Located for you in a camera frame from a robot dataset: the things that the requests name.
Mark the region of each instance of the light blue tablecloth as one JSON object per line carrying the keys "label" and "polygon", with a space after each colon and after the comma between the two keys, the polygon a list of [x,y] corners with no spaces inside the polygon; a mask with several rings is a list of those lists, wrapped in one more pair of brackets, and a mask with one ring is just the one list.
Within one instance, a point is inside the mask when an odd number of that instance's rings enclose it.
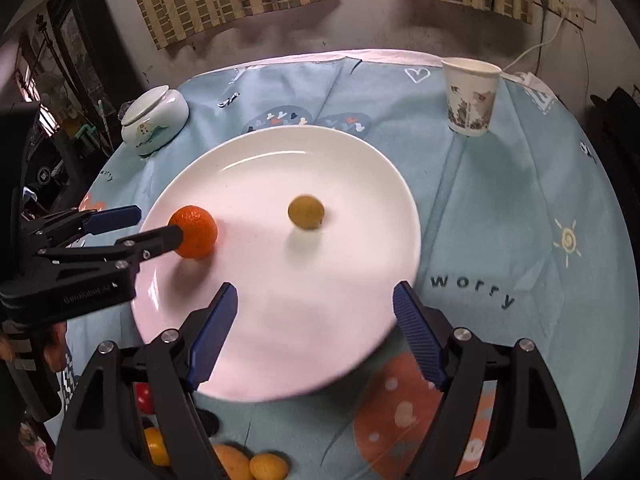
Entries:
{"label": "light blue tablecloth", "polygon": [[[282,124],[278,116],[365,139],[398,167],[417,203],[416,289],[424,303],[486,341],[532,338],[566,404],[583,473],[593,468],[628,404],[638,285],[607,175],[558,101],[501,81],[490,132],[466,138],[447,127],[444,78],[434,67],[345,58],[229,69],[179,89],[190,107],[183,131],[148,158],[120,146],[92,185],[89,206],[137,204],[145,215],[198,156],[250,128]],[[230,105],[218,107],[234,92]],[[111,244],[137,229],[86,243]],[[76,373],[100,341],[140,341],[128,306],[72,320],[67,338]],[[291,480],[392,480],[437,402],[424,400],[430,390],[406,351],[395,330],[360,368],[309,396],[265,404],[197,400],[220,416],[219,440],[287,453]],[[485,393],[491,396],[490,386]],[[473,449],[467,458],[473,462]]]}

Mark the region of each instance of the jar lid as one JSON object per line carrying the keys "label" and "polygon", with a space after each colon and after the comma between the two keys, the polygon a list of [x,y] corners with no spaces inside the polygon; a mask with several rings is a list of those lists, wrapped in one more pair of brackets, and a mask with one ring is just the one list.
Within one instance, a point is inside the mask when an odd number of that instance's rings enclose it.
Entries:
{"label": "jar lid", "polygon": [[129,126],[151,110],[151,108],[153,108],[158,101],[164,97],[164,94],[167,93],[168,89],[169,85],[157,86],[151,90],[147,90],[139,98],[133,101],[120,121],[122,126]]}

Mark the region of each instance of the yellow fruit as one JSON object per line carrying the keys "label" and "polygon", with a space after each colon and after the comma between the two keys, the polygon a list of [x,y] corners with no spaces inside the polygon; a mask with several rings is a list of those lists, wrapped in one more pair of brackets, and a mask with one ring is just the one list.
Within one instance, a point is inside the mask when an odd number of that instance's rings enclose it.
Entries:
{"label": "yellow fruit", "polygon": [[289,204],[287,213],[301,229],[318,229],[324,218],[324,206],[315,196],[300,195]]}
{"label": "yellow fruit", "polygon": [[146,428],[145,438],[151,461],[156,465],[170,466],[171,461],[169,460],[169,454],[166,452],[160,430],[158,428]]}
{"label": "yellow fruit", "polygon": [[224,444],[214,444],[213,450],[222,467],[225,468],[229,480],[254,480],[254,476],[249,471],[249,459],[241,451]]}
{"label": "yellow fruit", "polygon": [[289,464],[277,455],[260,453],[249,462],[249,470],[255,480],[284,480],[289,474]]}

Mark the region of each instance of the power outlet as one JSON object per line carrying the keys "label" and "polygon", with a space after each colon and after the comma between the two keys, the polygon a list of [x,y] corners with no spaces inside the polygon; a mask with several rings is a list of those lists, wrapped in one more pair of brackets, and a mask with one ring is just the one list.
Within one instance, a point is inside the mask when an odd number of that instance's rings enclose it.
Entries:
{"label": "power outlet", "polygon": [[[543,0],[534,0],[534,3],[542,7]],[[584,28],[584,9],[572,4],[566,0],[548,0],[548,10],[556,16],[566,18],[568,22],[573,23],[576,27]]]}

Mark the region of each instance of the orange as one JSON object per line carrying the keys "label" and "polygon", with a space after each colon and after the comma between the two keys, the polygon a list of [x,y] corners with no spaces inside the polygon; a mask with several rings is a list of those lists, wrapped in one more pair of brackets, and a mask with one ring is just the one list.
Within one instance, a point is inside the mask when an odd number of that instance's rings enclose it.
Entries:
{"label": "orange", "polygon": [[289,474],[289,464],[273,453],[260,453],[249,461],[249,471],[255,480],[284,480]]}
{"label": "orange", "polygon": [[146,445],[149,448],[151,460],[156,465],[170,466],[171,461],[164,446],[162,433],[158,428],[146,428],[145,430]]}
{"label": "orange", "polygon": [[196,205],[186,205],[176,211],[169,219],[169,225],[182,229],[183,238],[175,250],[183,258],[198,260],[213,251],[218,238],[218,226],[208,211]]}
{"label": "orange", "polygon": [[249,470],[249,459],[242,451],[224,444],[212,444],[212,447],[229,480],[254,480]]}

